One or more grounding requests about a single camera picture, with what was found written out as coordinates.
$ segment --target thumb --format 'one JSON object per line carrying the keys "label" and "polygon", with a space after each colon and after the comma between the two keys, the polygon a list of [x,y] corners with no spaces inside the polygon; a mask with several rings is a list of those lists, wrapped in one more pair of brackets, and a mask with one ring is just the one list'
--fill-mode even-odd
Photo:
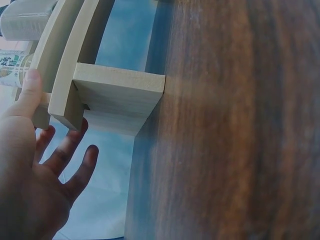
{"label": "thumb", "polygon": [[42,95],[42,80],[36,69],[30,69],[22,85],[18,101],[4,115],[7,117],[21,116],[31,119],[40,104]]}

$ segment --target bottle label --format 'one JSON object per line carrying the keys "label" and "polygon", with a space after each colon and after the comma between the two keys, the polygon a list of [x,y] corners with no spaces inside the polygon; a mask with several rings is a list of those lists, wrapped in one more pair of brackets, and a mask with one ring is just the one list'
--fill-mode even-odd
{"label": "bottle label", "polygon": [[22,87],[31,61],[23,51],[0,51],[0,85]]}

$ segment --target white container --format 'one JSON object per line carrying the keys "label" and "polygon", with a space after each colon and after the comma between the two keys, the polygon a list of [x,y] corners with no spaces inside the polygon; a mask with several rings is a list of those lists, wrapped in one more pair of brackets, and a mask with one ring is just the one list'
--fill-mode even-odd
{"label": "white container", "polygon": [[38,41],[57,0],[17,0],[0,18],[3,37],[8,41]]}
{"label": "white container", "polygon": [[21,88],[33,54],[0,50],[0,85]]}

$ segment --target dark wooden surface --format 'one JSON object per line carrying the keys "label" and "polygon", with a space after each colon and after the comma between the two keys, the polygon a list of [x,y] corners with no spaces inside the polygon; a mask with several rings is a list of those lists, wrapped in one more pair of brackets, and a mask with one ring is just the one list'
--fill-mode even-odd
{"label": "dark wooden surface", "polygon": [[320,239],[320,1],[176,0],[127,240]]}

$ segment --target wooden block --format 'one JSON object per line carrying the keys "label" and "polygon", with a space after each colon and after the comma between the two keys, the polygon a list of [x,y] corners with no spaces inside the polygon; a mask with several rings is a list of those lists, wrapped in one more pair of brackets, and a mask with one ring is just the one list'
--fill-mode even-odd
{"label": "wooden block", "polygon": [[91,110],[85,113],[90,124],[136,136],[161,99],[166,77],[77,63],[73,81]]}
{"label": "wooden block", "polygon": [[72,87],[77,62],[86,61],[86,58],[88,62],[94,61],[99,49],[98,43],[101,41],[99,34],[102,36],[106,27],[101,23],[107,23],[114,2],[114,0],[84,1],[62,55],[48,112],[69,128],[81,129],[84,111],[78,93]]}
{"label": "wooden block", "polygon": [[[84,0],[59,0],[40,41],[29,44],[27,51],[34,52],[30,68],[40,72],[45,93],[52,92],[61,57],[83,3]],[[21,89],[15,91],[16,100],[20,93]],[[48,105],[40,106],[33,116],[33,124],[37,128],[46,129],[49,121]]]}

